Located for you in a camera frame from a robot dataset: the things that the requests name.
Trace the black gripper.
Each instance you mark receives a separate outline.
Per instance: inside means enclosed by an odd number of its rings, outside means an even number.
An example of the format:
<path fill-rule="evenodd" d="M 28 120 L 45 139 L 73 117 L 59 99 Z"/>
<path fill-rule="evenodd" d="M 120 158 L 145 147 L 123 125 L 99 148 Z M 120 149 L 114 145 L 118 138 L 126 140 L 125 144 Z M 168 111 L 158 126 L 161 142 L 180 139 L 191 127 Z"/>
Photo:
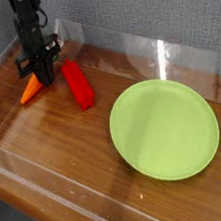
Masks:
<path fill-rule="evenodd" d="M 39 82 L 44 86 L 48 86 L 53 83 L 54 76 L 54 64 L 53 59 L 60 51 L 60 45 L 57 43 L 58 35 L 53 33 L 52 35 L 47 35 L 44 39 L 44 47 L 42 50 L 37 50 L 36 53 L 30 54 L 29 51 L 22 49 L 17 58 L 15 59 L 15 65 L 17 67 L 17 73 L 20 77 L 24 78 L 25 76 L 31 74 L 34 70 L 36 77 Z M 46 60 L 46 71 L 42 62 Z"/>

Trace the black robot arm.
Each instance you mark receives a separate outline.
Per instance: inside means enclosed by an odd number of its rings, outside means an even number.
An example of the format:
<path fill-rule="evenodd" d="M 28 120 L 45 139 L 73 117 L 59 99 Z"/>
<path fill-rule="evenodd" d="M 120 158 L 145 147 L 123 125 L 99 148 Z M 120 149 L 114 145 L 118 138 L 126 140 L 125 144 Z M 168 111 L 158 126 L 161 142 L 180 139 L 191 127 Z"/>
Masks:
<path fill-rule="evenodd" d="M 40 7 L 40 0 L 8 0 L 15 18 L 13 20 L 19 41 L 23 47 L 15 59 L 19 75 L 34 73 L 44 86 L 51 86 L 54 76 L 54 60 L 60 51 L 57 34 L 43 36 L 47 15 Z"/>

